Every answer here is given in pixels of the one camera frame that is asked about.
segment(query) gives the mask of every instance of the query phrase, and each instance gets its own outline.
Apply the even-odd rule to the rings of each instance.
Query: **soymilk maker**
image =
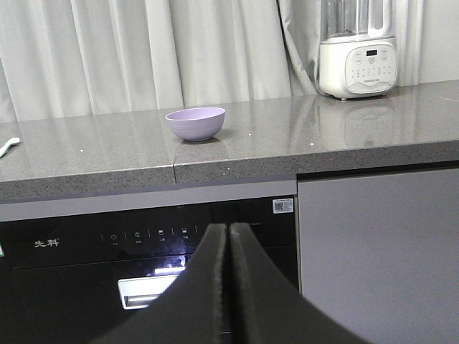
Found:
[[[322,0],[319,87],[346,99],[381,95],[397,77],[392,0]]]

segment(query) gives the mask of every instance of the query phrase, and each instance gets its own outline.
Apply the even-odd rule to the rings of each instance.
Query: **cabinet door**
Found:
[[[459,169],[298,185],[303,295],[381,344],[459,338]]]

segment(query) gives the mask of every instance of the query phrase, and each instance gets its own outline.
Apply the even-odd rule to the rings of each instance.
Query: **white curtain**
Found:
[[[403,85],[417,82],[422,3],[397,0]],[[319,10],[319,0],[0,0],[0,122],[315,93]]]

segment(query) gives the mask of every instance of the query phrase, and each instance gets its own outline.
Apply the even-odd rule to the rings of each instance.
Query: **bowl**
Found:
[[[222,129],[224,109],[195,107],[169,113],[166,116],[172,132],[187,141],[203,141]]]

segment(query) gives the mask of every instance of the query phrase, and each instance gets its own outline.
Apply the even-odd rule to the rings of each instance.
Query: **dishwasher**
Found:
[[[250,224],[298,290],[294,198],[0,222],[0,343],[83,344],[119,326],[186,269],[212,223]]]

